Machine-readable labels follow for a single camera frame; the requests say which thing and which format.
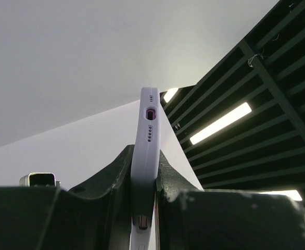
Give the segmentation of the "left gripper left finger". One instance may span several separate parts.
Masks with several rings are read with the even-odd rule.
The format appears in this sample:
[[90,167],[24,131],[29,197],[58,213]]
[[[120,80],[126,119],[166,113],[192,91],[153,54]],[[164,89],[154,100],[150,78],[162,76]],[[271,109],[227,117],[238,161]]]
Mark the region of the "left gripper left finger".
[[0,249],[128,249],[133,149],[68,191],[0,187]]

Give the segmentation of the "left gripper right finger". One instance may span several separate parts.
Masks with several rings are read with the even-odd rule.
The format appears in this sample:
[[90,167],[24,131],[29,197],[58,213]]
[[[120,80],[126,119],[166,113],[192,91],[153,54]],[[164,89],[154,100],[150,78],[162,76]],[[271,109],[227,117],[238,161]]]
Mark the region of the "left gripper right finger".
[[305,249],[305,208],[283,195],[201,191],[160,155],[157,249]]

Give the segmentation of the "lavender phone case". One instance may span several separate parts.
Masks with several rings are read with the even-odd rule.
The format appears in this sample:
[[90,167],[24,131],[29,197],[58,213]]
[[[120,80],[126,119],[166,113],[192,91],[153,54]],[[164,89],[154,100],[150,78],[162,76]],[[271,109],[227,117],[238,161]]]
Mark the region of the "lavender phone case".
[[160,93],[141,89],[136,140],[131,162],[132,231],[130,249],[148,249],[160,158]]

